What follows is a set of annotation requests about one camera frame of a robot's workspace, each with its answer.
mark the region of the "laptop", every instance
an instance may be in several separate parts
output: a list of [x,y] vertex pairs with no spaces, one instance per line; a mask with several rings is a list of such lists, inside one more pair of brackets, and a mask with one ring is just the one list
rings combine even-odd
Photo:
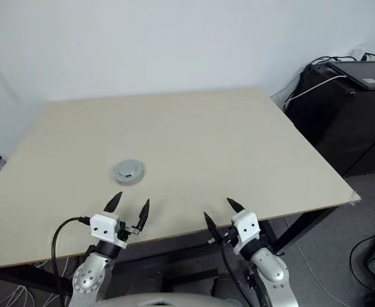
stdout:
[[375,62],[373,61],[336,61],[327,63],[337,72],[347,75],[367,90],[375,90]]

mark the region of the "electronic device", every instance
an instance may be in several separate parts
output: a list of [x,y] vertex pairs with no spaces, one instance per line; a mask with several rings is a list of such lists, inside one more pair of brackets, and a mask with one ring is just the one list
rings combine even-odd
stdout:
[[375,90],[375,62],[373,61],[335,61],[327,65],[367,90]]
[[[294,96],[338,75],[333,65],[314,65]],[[285,113],[340,175],[375,173],[375,90],[350,77],[334,79],[292,100]]]

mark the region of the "white wall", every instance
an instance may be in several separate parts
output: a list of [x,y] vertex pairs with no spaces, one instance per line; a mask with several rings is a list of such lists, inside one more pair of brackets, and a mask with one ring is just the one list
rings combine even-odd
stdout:
[[272,95],[313,58],[363,43],[375,52],[373,2],[0,0],[0,152],[46,100],[243,86]]

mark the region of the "wooden table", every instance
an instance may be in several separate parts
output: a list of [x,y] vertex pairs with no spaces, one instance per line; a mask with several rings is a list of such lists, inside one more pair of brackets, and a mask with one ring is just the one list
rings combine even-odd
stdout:
[[[145,165],[140,183],[115,181],[124,159]],[[145,231],[131,243],[203,230],[203,211],[227,225],[234,212],[226,197],[260,220],[360,199],[258,90],[51,102],[0,173],[0,267],[48,259],[62,221],[101,212],[118,191],[116,213],[129,224],[150,198]],[[305,216],[276,249],[329,212]],[[58,256],[94,242],[71,223]]]

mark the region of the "table leg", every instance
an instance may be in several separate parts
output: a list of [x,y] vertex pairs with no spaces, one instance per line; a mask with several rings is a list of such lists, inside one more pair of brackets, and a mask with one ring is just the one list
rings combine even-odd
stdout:
[[303,213],[288,230],[272,243],[271,247],[273,251],[279,253],[287,246],[294,244],[298,239],[329,216],[335,209],[337,209],[337,207]]
[[220,247],[217,244],[208,245],[208,243],[205,242],[201,245],[191,246],[189,248],[178,249],[175,251],[169,251],[139,259],[117,262],[113,268],[113,274],[117,275],[128,272],[142,271],[145,269],[151,269],[153,267],[172,264],[178,261],[211,255],[213,253],[218,253],[219,251]]
[[[54,274],[37,269],[32,265],[0,268],[0,280],[46,292],[58,293]],[[67,278],[61,278],[61,282],[65,294],[72,295],[71,281]]]
[[177,276],[173,278],[164,278],[162,285],[162,292],[173,292],[174,286],[183,285],[186,283],[192,283],[195,281],[215,278],[219,276],[219,271],[217,269],[211,269],[207,271],[197,272],[193,274]]
[[265,246],[270,246],[271,243],[277,241],[276,234],[268,220],[259,221],[259,226],[261,229],[260,240]]

